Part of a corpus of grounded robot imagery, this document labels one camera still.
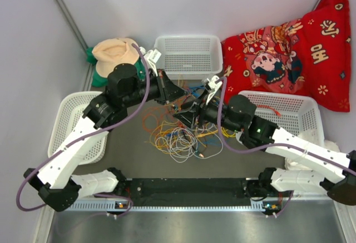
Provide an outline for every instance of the white wall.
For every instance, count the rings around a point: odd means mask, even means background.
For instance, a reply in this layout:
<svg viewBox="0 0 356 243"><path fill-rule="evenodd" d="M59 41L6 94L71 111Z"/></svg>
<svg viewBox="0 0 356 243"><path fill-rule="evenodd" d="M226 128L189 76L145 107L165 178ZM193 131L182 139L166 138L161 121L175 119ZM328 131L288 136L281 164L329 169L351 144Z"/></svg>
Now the white wall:
<svg viewBox="0 0 356 243"><path fill-rule="evenodd" d="M344 152L356 150L356 0L349 1L352 44L351 112L332 112L324 107L319 107L322 114L325 138L336 142Z"/></svg>
<svg viewBox="0 0 356 243"><path fill-rule="evenodd" d="M0 0L0 242L31 242L37 212L16 208L23 173L47 157L60 101L79 91L85 54L54 0ZM32 188L26 206L41 203Z"/></svg>
<svg viewBox="0 0 356 243"><path fill-rule="evenodd" d="M301 17L317 0L64 0L89 46L116 36L144 47L165 34L220 39Z"/></svg>

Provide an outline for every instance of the chinese character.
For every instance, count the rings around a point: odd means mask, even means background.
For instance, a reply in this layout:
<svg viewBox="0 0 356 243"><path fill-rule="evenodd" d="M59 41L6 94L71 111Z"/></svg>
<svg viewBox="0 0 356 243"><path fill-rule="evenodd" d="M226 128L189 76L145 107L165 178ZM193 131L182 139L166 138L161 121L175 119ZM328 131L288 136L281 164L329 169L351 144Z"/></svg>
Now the chinese character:
<svg viewBox="0 0 356 243"><path fill-rule="evenodd" d="M335 37L335 34L339 34L339 28L335 28L335 22L324 21L320 26L323 28L322 35Z"/></svg>
<svg viewBox="0 0 356 243"><path fill-rule="evenodd" d="M327 51L323 49L322 44L316 44L315 46L312 46L310 50L313 52L311 56L314 59L314 64L325 61L329 58L326 54Z"/></svg>
<svg viewBox="0 0 356 243"><path fill-rule="evenodd" d="M296 23L295 25L292 25L288 29L288 36L291 36L292 34L295 34L297 30L302 29L303 25L301 22Z"/></svg>
<svg viewBox="0 0 356 243"><path fill-rule="evenodd" d="M224 76L229 77L232 72L231 65L229 65L225 70Z"/></svg>

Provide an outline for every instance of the gray floor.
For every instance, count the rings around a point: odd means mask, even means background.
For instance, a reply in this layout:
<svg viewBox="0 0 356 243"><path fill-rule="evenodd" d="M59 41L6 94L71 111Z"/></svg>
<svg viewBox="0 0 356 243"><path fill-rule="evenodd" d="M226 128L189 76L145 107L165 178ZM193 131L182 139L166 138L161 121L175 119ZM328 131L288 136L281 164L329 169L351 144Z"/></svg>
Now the gray floor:
<svg viewBox="0 0 356 243"><path fill-rule="evenodd" d="M145 108L157 106L150 101ZM129 114L136 107L129 108ZM149 133L142 129L142 114L129 123L118 127L108 136L106 152L101 161L79 166L75 174L94 173L109 167L120 169L128 178L209 178L209 177L257 177L266 167L284 168L284 159L279 156L256 152L238 155L226 149L216 157L201 160L195 157L184 163L175 162L151 144ZM236 139L229 139L233 147L242 148ZM218 152L219 147L209 146L205 156Z"/></svg>
<svg viewBox="0 0 356 243"><path fill-rule="evenodd" d="M56 214L66 233L90 212ZM277 219L257 212L132 212L115 221L96 216L61 237L53 230L48 243L343 243L332 201L293 201Z"/></svg>

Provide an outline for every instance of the white connector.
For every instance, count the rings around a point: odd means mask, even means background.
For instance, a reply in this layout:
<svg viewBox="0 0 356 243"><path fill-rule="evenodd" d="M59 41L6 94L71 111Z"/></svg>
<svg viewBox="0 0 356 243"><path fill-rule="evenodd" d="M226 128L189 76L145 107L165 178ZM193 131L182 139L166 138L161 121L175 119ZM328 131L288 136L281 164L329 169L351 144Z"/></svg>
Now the white connector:
<svg viewBox="0 0 356 243"><path fill-rule="evenodd" d="M143 48L143 47L139 47L139 49L140 49L140 51L141 51L142 55L145 55L145 54L146 54L146 50L145 50L145 48Z"/></svg>
<svg viewBox="0 0 356 243"><path fill-rule="evenodd" d="M220 87L223 85L223 82L216 83L216 81L219 80L219 77L214 75L211 80L206 79L204 81L204 86L209 92L207 99L206 99L206 104L208 105L209 102L212 100L212 98L215 96L217 91L220 89Z"/></svg>
<svg viewBox="0 0 356 243"><path fill-rule="evenodd" d="M161 52L159 52L157 49L149 50L144 55L147 65L153 70L155 76L158 76L156 64L161 55Z"/></svg>

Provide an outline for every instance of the orange wire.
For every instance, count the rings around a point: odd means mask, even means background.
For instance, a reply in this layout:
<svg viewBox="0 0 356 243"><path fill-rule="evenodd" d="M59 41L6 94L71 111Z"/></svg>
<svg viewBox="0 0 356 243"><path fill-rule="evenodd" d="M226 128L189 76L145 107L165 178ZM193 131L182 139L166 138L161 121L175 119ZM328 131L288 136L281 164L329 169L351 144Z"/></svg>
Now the orange wire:
<svg viewBox="0 0 356 243"><path fill-rule="evenodd" d="M280 114L277 110L275 110L274 108L270 107L270 106L267 106L267 105L256 105L258 108L268 108L270 110L273 110L274 113L276 113L276 115L278 117L282 117L282 114Z"/></svg>
<svg viewBox="0 0 356 243"><path fill-rule="evenodd" d="M279 203L280 205L282 205L282 201L283 201L283 195L282 195L281 192L278 192L278 203Z"/></svg>
<svg viewBox="0 0 356 243"><path fill-rule="evenodd" d="M156 119L158 120L158 124L161 123L164 119L165 116L171 116L172 112L170 111L170 107L172 107L173 104L175 105L179 105L184 101L184 99L187 98L187 96L181 97L180 99L178 99L177 101L175 101L174 103L168 104L168 105L162 105L162 106L158 106L158 107L149 107L145 110L143 110L143 118L142 121L144 122L147 117L149 115L156 115L157 113L160 113L159 117L156 116Z"/></svg>
<svg viewBox="0 0 356 243"><path fill-rule="evenodd" d="M146 132L148 132L148 133L151 133L154 129L149 129L149 128L147 128L146 127L146 119L148 118L148 117L150 117L150 116L152 116L152 117L154 117L155 119L156 119L156 127L159 125L159 121L158 121L158 119L157 119L157 116L156 115L154 115L154 114L152 114L152 113L148 113L147 115L145 115L143 118L142 118L142 128L146 131Z"/></svg>

